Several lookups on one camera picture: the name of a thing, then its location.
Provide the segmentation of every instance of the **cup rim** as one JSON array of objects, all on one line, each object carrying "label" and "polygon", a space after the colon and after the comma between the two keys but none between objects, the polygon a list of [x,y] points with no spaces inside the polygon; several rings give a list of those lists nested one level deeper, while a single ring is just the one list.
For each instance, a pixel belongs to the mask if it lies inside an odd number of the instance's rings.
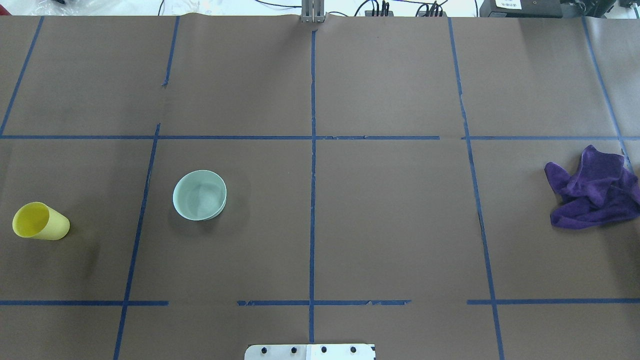
[{"label": "cup rim", "polygon": [[[178,207],[175,205],[176,204],[176,191],[178,189],[178,186],[185,181],[185,179],[187,179],[189,176],[192,176],[195,173],[199,173],[199,172],[205,172],[208,174],[212,174],[215,177],[217,177],[221,182],[222,182],[222,186],[223,186],[223,191],[224,191],[224,199],[222,200],[222,203],[220,204],[220,206],[218,207],[218,209],[216,211],[214,211],[211,215],[208,215],[207,217],[204,218],[191,218],[186,216],[185,214],[183,214]],[[202,220],[209,220],[211,218],[214,218],[216,216],[218,216],[221,212],[222,209],[225,207],[225,205],[227,204],[227,184],[225,183],[225,180],[222,179],[222,177],[218,174],[216,174],[215,172],[211,171],[211,170],[205,170],[205,169],[200,169],[200,170],[194,170],[188,174],[185,174],[184,176],[182,176],[180,178],[180,180],[178,180],[178,182],[175,184],[175,186],[173,187],[173,208],[176,210],[176,212],[182,216],[183,218],[187,219],[187,220],[192,220],[192,221],[202,221]]]},{"label": "cup rim", "polygon": [[25,234],[23,234],[20,231],[18,231],[18,226],[17,225],[18,225],[18,219],[19,219],[20,215],[24,212],[24,210],[27,207],[34,206],[34,205],[43,206],[47,210],[47,223],[49,223],[49,218],[51,217],[51,214],[49,213],[49,207],[47,206],[47,204],[45,204],[44,202],[40,202],[40,201],[33,201],[33,202],[29,202],[29,203],[27,203],[25,205],[22,205],[22,207],[20,207],[20,209],[18,209],[18,211],[15,212],[15,215],[13,216],[13,221],[12,221],[13,232],[17,236],[20,236],[21,238],[25,238],[25,239],[32,238],[32,237],[36,236],[37,234],[40,234],[44,230],[44,228],[47,227],[47,224],[45,224],[42,227],[42,229],[40,229],[37,233],[31,234],[31,235],[28,235],[28,236],[26,236]]}]

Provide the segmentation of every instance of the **blue tape line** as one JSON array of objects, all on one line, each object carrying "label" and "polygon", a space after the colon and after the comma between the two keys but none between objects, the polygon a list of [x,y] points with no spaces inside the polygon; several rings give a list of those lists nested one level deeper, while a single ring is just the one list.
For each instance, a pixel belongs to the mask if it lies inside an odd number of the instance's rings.
[{"label": "blue tape line", "polygon": [[[453,35],[453,23],[451,22],[451,18],[448,17],[447,21],[449,22],[449,38],[451,39],[451,52],[453,53],[453,64],[456,70],[456,80],[458,83],[458,95],[460,97],[460,111],[462,112],[462,119],[464,120],[465,127],[465,138],[467,143],[467,152],[469,156],[469,167],[471,169],[471,179],[474,185],[474,195],[476,197],[476,208],[478,212],[478,221],[480,222],[480,232],[482,236],[483,250],[484,250],[484,266],[486,268],[486,277],[489,284],[489,294],[491,296],[491,300],[495,301],[495,290],[493,287],[493,275],[491,271],[491,261],[489,258],[489,246],[486,242],[486,232],[484,230],[484,218],[482,213],[482,204],[480,203],[480,192],[478,190],[478,183],[476,177],[476,165],[474,163],[474,154],[471,148],[471,139],[469,132],[469,124],[467,122],[467,111],[465,110],[464,102],[462,101],[462,81],[460,78],[460,68],[458,66],[458,53],[456,51],[456,41]],[[493,324],[495,326],[495,338],[498,344],[498,355],[500,360],[504,360],[504,349],[502,347],[502,333],[500,331],[500,320],[498,317],[498,306],[494,303],[492,304],[493,310]]]},{"label": "blue tape line", "polygon": [[[119,300],[0,300],[0,306],[122,306]],[[130,301],[129,306],[169,306],[168,301]]]},{"label": "blue tape line", "polygon": [[151,140],[150,135],[3,135],[2,139],[27,140]]},{"label": "blue tape line", "polygon": [[639,298],[467,300],[467,305],[640,304]]},{"label": "blue tape line", "polygon": [[[315,306],[404,306],[411,300],[314,300]],[[238,306],[309,306],[308,300],[247,300],[237,301]]]},{"label": "blue tape line", "polygon": [[269,135],[162,135],[160,140],[311,140],[311,136]]},{"label": "blue tape line", "polygon": [[620,126],[618,125],[618,119],[616,118],[616,114],[613,111],[613,106],[611,105],[611,99],[609,98],[609,93],[607,88],[604,86],[604,80],[602,79],[602,74],[600,73],[600,66],[598,66],[598,61],[596,60],[596,54],[593,52],[593,46],[591,46],[591,37],[589,36],[589,28],[587,27],[587,20],[583,16],[582,17],[582,27],[584,28],[584,35],[587,38],[587,47],[589,48],[589,55],[591,55],[591,61],[593,61],[593,67],[596,70],[596,75],[598,76],[598,82],[600,83],[600,88],[602,88],[602,93],[604,95],[604,100],[607,104],[607,109],[609,110],[609,115],[611,116],[611,120],[613,121],[613,127],[616,130],[616,135],[618,135],[618,141],[620,142],[620,147],[622,148],[622,152],[624,152],[625,163],[627,163],[627,167],[629,170],[635,174],[634,168],[631,165],[631,160],[629,159],[629,155],[627,152],[627,147],[625,146],[625,142],[622,139],[622,132],[620,131]]},{"label": "blue tape line", "polygon": [[140,244],[140,235],[142,234],[142,223],[145,218],[145,210],[147,209],[147,197],[149,195],[149,184],[151,182],[151,172],[154,168],[154,160],[156,158],[156,147],[158,144],[158,135],[160,134],[160,124],[156,126],[154,135],[154,144],[151,147],[151,155],[149,157],[149,166],[147,169],[147,180],[145,181],[145,191],[142,195],[142,204],[140,205],[140,215],[138,217],[138,228],[136,230],[136,240],[133,243],[133,252],[131,254],[131,264],[129,265],[129,276],[127,277],[127,287],[124,291],[124,301],[122,302],[122,313],[120,314],[120,325],[118,326],[118,336],[116,338],[116,347],[113,352],[113,360],[117,360],[120,355],[120,345],[122,344],[122,333],[124,331],[124,323],[127,319],[127,307],[129,306],[129,296],[131,295],[131,283],[133,282],[133,272],[136,268],[136,257],[138,256],[138,246]]},{"label": "blue tape line", "polygon": [[122,306],[109,300],[2,300],[0,306]]},{"label": "blue tape line", "polygon": [[169,61],[166,63],[166,76],[164,77],[164,83],[162,86],[166,86],[169,83],[169,75],[171,75],[171,63],[173,62],[173,50],[175,50],[175,39],[178,36],[178,26],[180,25],[180,17],[175,17],[175,24],[173,25],[173,40],[171,40],[171,51],[169,51]]},{"label": "blue tape line", "polygon": [[309,300],[249,300],[238,301],[238,306],[308,306]]},{"label": "blue tape line", "polygon": [[470,136],[471,140],[618,140],[615,136]]},{"label": "blue tape line", "polygon": [[130,300],[128,306],[169,306],[168,301]]},{"label": "blue tape line", "polygon": [[317,136],[318,140],[439,140],[439,136]]},{"label": "blue tape line", "polygon": [[381,306],[404,306],[411,300],[316,300],[318,306],[362,306],[362,305],[381,305]]},{"label": "blue tape line", "polygon": [[9,120],[9,114],[11,114],[11,109],[13,108],[13,102],[15,101],[15,97],[18,95],[18,90],[20,90],[20,84],[22,83],[22,78],[24,77],[24,72],[27,70],[27,65],[29,64],[29,59],[31,59],[31,54],[33,53],[33,48],[36,46],[36,41],[38,40],[38,35],[40,34],[40,29],[42,29],[42,22],[44,21],[44,16],[40,17],[40,21],[38,21],[38,27],[36,28],[36,32],[33,34],[33,39],[31,40],[31,46],[29,47],[29,51],[27,52],[27,56],[24,59],[24,63],[22,64],[22,69],[20,70],[20,75],[18,76],[18,80],[15,82],[15,87],[13,88],[13,93],[11,94],[11,99],[9,100],[9,105],[6,107],[6,112],[4,113],[4,118],[2,120],[2,125],[0,125],[0,136],[4,133],[4,128],[6,127],[6,122]]},{"label": "blue tape line", "polygon": [[316,279],[316,31],[311,32],[311,207],[309,233],[309,343],[315,342]]}]

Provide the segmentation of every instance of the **cable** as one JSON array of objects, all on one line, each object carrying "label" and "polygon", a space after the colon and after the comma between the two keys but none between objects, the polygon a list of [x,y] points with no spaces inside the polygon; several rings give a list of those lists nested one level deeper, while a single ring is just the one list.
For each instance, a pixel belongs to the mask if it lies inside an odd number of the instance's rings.
[{"label": "cable", "polygon": [[260,3],[260,4],[265,4],[265,5],[271,5],[271,6],[279,6],[281,8],[288,8],[288,9],[295,9],[295,8],[301,8],[302,6],[300,5],[282,5],[282,4],[271,4],[271,3],[267,3],[265,1],[261,1],[261,0],[254,0],[256,3]]},{"label": "cable", "polygon": [[424,1],[409,1],[409,0],[394,0],[394,1],[399,1],[401,3],[411,3],[411,4],[426,4]]},{"label": "cable", "polygon": [[418,10],[415,11],[415,16],[420,15],[420,10],[422,9],[423,6],[427,6],[427,9],[429,8],[429,4],[420,5],[420,7],[418,7]]},{"label": "cable", "polygon": [[[371,1],[371,4],[374,5],[374,3],[378,4],[378,11],[380,10],[380,4],[378,2],[378,0],[365,0],[362,4],[360,4],[360,6],[358,6],[358,10],[356,10],[356,13],[353,14],[353,16],[358,16],[358,12],[360,12],[360,9],[362,9],[362,7],[364,6],[364,4],[368,3],[369,1]],[[376,8],[374,6],[373,10],[371,10],[372,13],[371,15],[374,15],[376,12]]]}]

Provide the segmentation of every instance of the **plastic bag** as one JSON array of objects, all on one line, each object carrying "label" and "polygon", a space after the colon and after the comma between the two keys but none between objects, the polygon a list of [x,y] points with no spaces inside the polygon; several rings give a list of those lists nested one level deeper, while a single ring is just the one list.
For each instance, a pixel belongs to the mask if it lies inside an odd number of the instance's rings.
[{"label": "plastic bag", "polygon": [[[32,15],[184,15],[198,12],[201,0],[35,0]],[[210,6],[212,0],[204,0]]]},{"label": "plastic bag", "polygon": [[102,15],[113,0],[36,0],[32,15]]}]

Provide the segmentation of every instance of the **purple cloth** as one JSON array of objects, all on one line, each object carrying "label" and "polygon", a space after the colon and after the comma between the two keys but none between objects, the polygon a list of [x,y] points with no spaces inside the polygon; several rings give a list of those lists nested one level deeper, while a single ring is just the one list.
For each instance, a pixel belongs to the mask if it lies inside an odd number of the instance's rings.
[{"label": "purple cloth", "polygon": [[638,178],[625,168],[624,157],[589,145],[573,176],[556,163],[545,173],[564,204],[551,213],[553,226],[584,229],[640,216]]}]

